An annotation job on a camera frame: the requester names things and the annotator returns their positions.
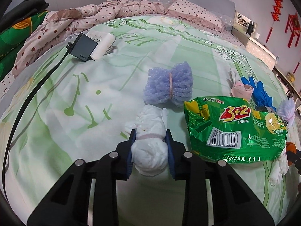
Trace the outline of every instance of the polka dot pillow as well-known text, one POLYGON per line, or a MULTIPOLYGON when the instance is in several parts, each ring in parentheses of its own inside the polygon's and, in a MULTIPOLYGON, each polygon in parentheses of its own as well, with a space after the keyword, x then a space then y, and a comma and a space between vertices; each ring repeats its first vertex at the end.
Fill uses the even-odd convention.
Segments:
POLYGON ((219 32, 224 32, 223 22, 219 17, 210 13, 205 8, 186 0, 176 0, 166 12, 176 18, 192 21, 219 32))

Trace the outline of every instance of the blue rubber glove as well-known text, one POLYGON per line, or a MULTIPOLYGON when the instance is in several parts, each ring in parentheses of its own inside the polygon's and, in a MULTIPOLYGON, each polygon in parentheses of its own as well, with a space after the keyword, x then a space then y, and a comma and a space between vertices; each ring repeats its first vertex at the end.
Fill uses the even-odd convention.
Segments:
POLYGON ((253 98, 255 100, 255 103, 257 106, 268 106, 273 108, 276 111, 276 108, 272 105, 273 104, 273 98, 270 97, 266 91, 263 89, 263 83, 258 82, 257 86, 255 85, 254 79, 252 77, 249 77, 249 80, 247 80, 245 77, 241 78, 241 81, 245 85, 251 85, 254 88, 253 91, 253 98))

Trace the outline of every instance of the barcode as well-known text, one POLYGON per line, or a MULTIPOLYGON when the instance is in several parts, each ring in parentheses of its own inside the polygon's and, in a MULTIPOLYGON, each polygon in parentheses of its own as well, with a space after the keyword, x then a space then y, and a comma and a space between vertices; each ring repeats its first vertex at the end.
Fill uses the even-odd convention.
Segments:
POLYGON ((213 127, 207 140, 207 145, 215 147, 218 146, 219 148, 240 149, 241 131, 222 132, 216 127, 213 127))

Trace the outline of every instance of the purple mesh bundle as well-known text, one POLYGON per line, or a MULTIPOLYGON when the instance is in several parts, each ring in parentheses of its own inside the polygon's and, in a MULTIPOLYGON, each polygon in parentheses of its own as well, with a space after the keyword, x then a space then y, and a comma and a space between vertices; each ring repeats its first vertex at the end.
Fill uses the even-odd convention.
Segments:
POLYGON ((192 84, 191 67, 186 61, 176 64, 171 70, 152 68, 148 71, 143 100, 147 105, 156 105, 170 99, 181 107, 184 101, 192 98, 192 84))

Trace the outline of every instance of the cracker package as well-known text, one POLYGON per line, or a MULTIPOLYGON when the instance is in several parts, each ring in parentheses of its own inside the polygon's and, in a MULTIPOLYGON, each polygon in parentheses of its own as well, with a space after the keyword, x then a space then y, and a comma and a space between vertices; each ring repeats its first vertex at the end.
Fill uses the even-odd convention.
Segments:
POLYGON ((213 161, 250 163, 278 158, 287 130, 280 117, 234 97, 197 97, 184 103, 192 150, 213 161))

